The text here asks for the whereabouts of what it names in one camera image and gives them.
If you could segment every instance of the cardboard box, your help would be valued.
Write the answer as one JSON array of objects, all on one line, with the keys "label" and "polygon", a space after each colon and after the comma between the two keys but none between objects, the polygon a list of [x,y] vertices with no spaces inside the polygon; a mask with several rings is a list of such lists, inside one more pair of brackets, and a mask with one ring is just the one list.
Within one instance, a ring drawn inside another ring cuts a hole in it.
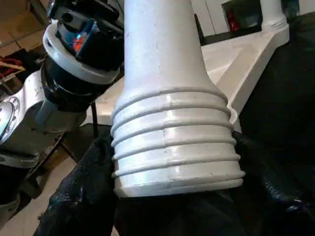
[{"label": "cardboard box", "polygon": [[0,56],[5,57],[22,48],[27,52],[42,44],[44,26],[30,12],[24,12],[5,22],[0,22],[0,42],[12,44],[0,48]]},{"label": "cardboard box", "polygon": [[0,0],[0,22],[14,18],[29,10],[27,0]]},{"label": "cardboard box", "polygon": [[49,0],[40,0],[41,4],[43,5],[43,7],[47,10],[47,6],[49,3]]},{"label": "cardboard box", "polygon": [[17,43],[18,45],[20,45],[21,48],[24,48],[28,52],[43,44],[44,33],[45,33],[45,30],[37,31],[25,38],[17,40]]},{"label": "cardboard box", "polygon": [[10,18],[1,25],[14,38],[25,36],[43,28],[41,23],[30,12]]},{"label": "cardboard box", "polygon": [[7,44],[12,40],[13,37],[9,33],[0,28],[0,57],[6,57],[7,55],[10,55],[20,50],[20,47],[14,41]]}]

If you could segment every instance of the white pipe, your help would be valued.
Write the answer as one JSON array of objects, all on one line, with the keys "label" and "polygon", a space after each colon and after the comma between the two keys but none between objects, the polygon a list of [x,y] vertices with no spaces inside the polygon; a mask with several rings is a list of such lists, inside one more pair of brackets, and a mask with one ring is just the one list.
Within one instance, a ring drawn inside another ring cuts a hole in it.
[{"label": "white pipe", "polygon": [[286,26],[286,17],[282,11],[281,0],[260,0],[262,11],[262,30],[279,30]]},{"label": "white pipe", "polygon": [[111,130],[117,194],[241,185],[226,103],[207,75],[190,0],[125,0],[125,86]]}]

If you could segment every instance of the white ring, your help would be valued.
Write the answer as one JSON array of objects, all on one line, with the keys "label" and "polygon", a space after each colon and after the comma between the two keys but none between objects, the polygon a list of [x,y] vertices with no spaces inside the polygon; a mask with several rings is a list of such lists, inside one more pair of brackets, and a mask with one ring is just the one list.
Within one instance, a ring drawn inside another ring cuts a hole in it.
[{"label": "white ring", "polygon": [[119,74],[119,69],[104,71],[77,61],[55,36],[56,29],[57,23],[50,24],[43,37],[44,48],[55,63],[71,75],[92,84],[106,85],[114,81]]}]

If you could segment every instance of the concrete floor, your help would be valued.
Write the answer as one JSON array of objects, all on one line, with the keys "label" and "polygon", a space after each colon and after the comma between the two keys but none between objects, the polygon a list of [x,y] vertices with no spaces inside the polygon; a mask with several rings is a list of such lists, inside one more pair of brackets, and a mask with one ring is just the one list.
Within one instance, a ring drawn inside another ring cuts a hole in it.
[{"label": "concrete floor", "polygon": [[[74,166],[75,162],[67,158],[53,169],[48,175],[42,194],[13,217],[0,231],[0,236],[32,236],[39,223],[38,217],[46,210],[50,196]],[[112,236],[118,236],[115,229]]]}]

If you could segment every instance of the black cable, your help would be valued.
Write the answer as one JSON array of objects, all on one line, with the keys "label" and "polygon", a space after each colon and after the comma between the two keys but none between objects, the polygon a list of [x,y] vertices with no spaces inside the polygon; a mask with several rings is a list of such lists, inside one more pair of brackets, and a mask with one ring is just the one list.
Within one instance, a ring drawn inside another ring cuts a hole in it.
[{"label": "black cable", "polygon": [[123,15],[125,15],[124,10],[123,10],[122,6],[120,5],[119,1],[118,1],[118,0],[116,0],[116,2],[117,2],[117,4],[118,4],[118,6],[119,6],[120,10],[122,11]]},{"label": "black cable", "polygon": [[93,134],[94,134],[94,138],[96,139],[98,137],[98,123],[97,123],[97,112],[96,112],[95,102],[91,104],[91,109],[92,109],[92,120],[93,120]]}]

